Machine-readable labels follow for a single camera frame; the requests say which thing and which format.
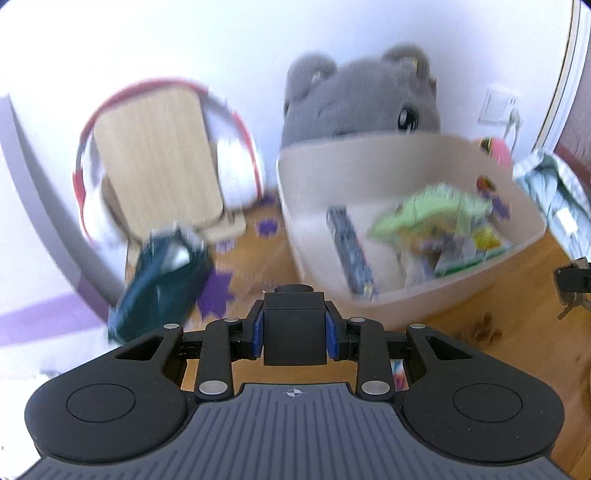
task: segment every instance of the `stuffed animal eye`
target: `stuffed animal eye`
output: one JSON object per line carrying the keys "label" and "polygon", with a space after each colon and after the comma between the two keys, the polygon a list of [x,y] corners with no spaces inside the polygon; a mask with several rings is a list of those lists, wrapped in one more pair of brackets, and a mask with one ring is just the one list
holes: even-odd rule
{"label": "stuffed animal eye", "polygon": [[418,127],[418,113],[412,107],[403,107],[398,115],[398,129],[410,132]]}

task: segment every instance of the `beige bin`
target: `beige bin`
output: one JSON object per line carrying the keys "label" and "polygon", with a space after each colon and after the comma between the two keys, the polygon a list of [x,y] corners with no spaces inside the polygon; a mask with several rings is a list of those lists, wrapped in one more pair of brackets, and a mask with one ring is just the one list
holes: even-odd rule
{"label": "beige bin", "polygon": [[[397,329],[468,299],[511,269],[511,259],[538,241],[545,224],[534,204],[480,148],[433,134],[365,134],[306,142],[281,152],[277,174],[291,250],[302,283],[325,292],[343,317],[379,320]],[[513,244],[508,253],[453,275],[404,288],[405,273],[393,248],[367,237],[376,217],[416,190],[445,182],[476,193],[489,177],[511,205],[511,220],[495,227]],[[350,294],[326,225],[329,206],[345,205],[379,294],[372,301]]]}

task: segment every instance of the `green bag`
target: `green bag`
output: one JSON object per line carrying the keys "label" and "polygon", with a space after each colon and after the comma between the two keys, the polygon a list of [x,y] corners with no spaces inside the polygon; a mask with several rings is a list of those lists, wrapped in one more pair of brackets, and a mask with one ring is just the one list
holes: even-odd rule
{"label": "green bag", "polygon": [[193,232],[177,228],[151,237],[134,279],[109,314],[109,338],[124,343],[166,323],[182,325],[212,271],[211,255]]}

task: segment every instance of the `round pad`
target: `round pad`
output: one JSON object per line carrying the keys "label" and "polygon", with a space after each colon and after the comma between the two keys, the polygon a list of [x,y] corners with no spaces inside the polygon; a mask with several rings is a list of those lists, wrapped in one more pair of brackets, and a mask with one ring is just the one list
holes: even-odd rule
{"label": "round pad", "polygon": [[183,393],[150,361],[110,354],[49,380],[25,409],[37,449],[79,463],[149,452],[175,435],[186,416]]}
{"label": "round pad", "polygon": [[134,405],[135,394],[129,388],[103,383],[76,390],[66,408],[79,420],[103,423],[127,415]]}
{"label": "round pad", "polygon": [[486,463],[547,454],[564,420],[554,390],[492,358],[436,361],[406,393],[402,413],[438,451]]}
{"label": "round pad", "polygon": [[461,388],[453,396],[453,404],[465,417],[487,423],[512,419],[522,407],[514,391],[486,383]]}

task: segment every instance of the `snack package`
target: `snack package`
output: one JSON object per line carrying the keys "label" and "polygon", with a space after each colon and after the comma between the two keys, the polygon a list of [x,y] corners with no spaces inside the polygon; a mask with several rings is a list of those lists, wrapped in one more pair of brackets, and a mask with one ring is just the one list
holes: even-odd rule
{"label": "snack package", "polygon": [[382,216],[369,234],[394,242],[400,250],[431,252],[452,239],[469,236],[491,211],[490,200],[440,183],[417,192],[394,212]]}
{"label": "snack package", "polygon": [[437,259],[434,255],[413,255],[409,252],[398,254],[400,266],[405,272],[404,288],[420,285],[436,278],[434,265]]}
{"label": "snack package", "polygon": [[435,275],[444,277],[465,270],[501,255],[510,248],[509,241],[486,222],[475,228],[469,236],[459,238],[443,248],[435,265]]}
{"label": "snack package", "polygon": [[365,258],[363,247],[347,213],[347,207],[329,207],[326,212],[326,223],[335,243],[349,290],[362,300],[372,300],[378,293],[374,272]]}

